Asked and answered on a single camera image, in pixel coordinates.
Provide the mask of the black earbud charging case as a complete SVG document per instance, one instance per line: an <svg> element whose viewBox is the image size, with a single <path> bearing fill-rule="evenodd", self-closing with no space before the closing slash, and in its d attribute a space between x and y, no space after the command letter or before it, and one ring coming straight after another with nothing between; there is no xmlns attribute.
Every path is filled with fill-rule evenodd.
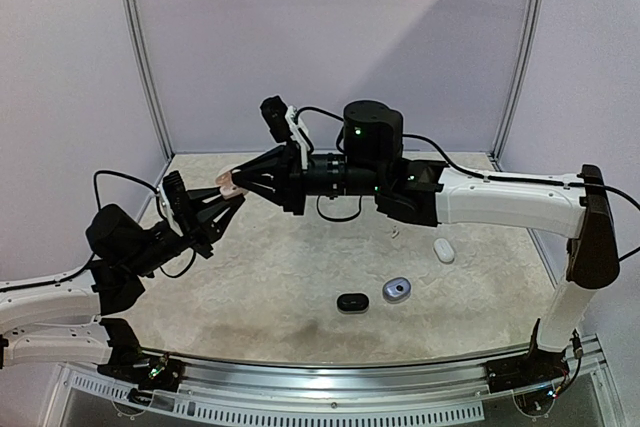
<svg viewBox="0 0 640 427"><path fill-rule="evenodd" d="M336 299L337 310L345 315L363 314L369 306L369 297L364 293L343 293Z"/></svg>

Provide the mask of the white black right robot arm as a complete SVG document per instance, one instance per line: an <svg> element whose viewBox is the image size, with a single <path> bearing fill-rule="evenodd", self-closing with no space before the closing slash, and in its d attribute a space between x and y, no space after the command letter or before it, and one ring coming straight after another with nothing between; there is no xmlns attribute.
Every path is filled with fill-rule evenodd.
<svg viewBox="0 0 640 427"><path fill-rule="evenodd" d="M485 372L494 393L554 379L571 384L565 353L580 347L577 325L595 293L620 272L609 190L598 167L545 177L473 170L446 155L409 160L402 114L374 100L345 106L338 153L315 153L300 110L279 97L266 99L261 114L276 147L233 169L231 179L286 212L302 214L311 196L370 196L380 213L405 224L480 223L563 236L565 277L528 351L490 361Z"/></svg>

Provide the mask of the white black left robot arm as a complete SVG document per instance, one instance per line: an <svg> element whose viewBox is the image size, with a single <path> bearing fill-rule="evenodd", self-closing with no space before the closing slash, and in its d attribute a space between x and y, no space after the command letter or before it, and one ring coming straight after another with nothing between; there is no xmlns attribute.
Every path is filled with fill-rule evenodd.
<svg viewBox="0 0 640 427"><path fill-rule="evenodd" d="M73 274L2 288L2 367L91 363L141 391L177 391L184 363L170 353L147 354L119 315L144 294L144 279L183 252L211 257L245 195L167 187L169 210L148 229L116 204L100 208L86 230L95 259Z"/></svg>

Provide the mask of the white earbud charging case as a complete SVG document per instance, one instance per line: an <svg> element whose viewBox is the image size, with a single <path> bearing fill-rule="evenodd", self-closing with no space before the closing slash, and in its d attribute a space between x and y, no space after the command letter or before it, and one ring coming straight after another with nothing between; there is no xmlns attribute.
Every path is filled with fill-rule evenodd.
<svg viewBox="0 0 640 427"><path fill-rule="evenodd" d="M455 260L455 250L447 239L437 238L433 242L436 257L444 264L451 264Z"/></svg>

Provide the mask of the purple earbud charging case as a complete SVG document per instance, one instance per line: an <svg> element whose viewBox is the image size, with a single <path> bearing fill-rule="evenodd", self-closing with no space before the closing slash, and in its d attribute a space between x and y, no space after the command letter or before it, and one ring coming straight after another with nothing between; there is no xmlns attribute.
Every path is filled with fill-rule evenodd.
<svg viewBox="0 0 640 427"><path fill-rule="evenodd" d="M412 292L411 282L405 277L397 277L387 281L382 288L382 295L388 303L400 303L408 299Z"/></svg>

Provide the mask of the pink earbud charging case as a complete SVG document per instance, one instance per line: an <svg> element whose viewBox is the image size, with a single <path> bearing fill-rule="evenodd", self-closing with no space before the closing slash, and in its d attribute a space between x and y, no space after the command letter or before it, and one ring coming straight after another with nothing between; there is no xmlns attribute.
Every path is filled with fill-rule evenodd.
<svg viewBox="0 0 640 427"><path fill-rule="evenodd" d="M218 172L215 178L215 186L220 190L220 195L224 199L231 199L238 196L245 196L248 191L234 184L232 173L229 167L225 167Z"/></svg>

